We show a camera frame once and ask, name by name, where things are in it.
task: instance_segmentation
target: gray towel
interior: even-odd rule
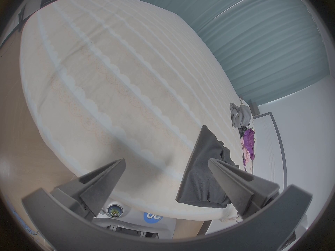
[[[240,105],[236,106],[234,103],[230,104],[230,115],[232,117],[232,125],[236,128],[241,128],[241,126],[247,127],[250,125],[251,111],[248,106]]]

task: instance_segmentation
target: curtain fold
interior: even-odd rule
[[[329,74],[321,35],[301,0],[142,1],[185,20],[246,101],[261,105]]]

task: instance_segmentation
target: gray cloth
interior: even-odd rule
[[[231,103],[230,115],[232,117],[232,125],[234,127],[241,128],[241,126],[247,127],[250,125],[252,114],[248,106],[241,104],[238,107],[234,103]]]
[[[226,208],[231,203],[208,168],[209,158],[215,158],[239,168],[230,158],[230,151],[203,126],[186,167],[176,201],[197,207]]]

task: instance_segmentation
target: black garment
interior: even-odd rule
[[[239,168],[230,158],[230,150],[207,128],[201,128],[186,167],[176,201],[198,207],[226,208],[231,203],[208,168],[208,159],[222,160]]]
[[[241,128],[239,128],[239,132],[240,132],[240,138],[243,137],[244,132],[247,130],[247,127],[241,126]]]

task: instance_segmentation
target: green curtain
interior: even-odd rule
[[[246,101],[261,105],[329,74],[321,35],[301,0],[142,1],[185,20]]]

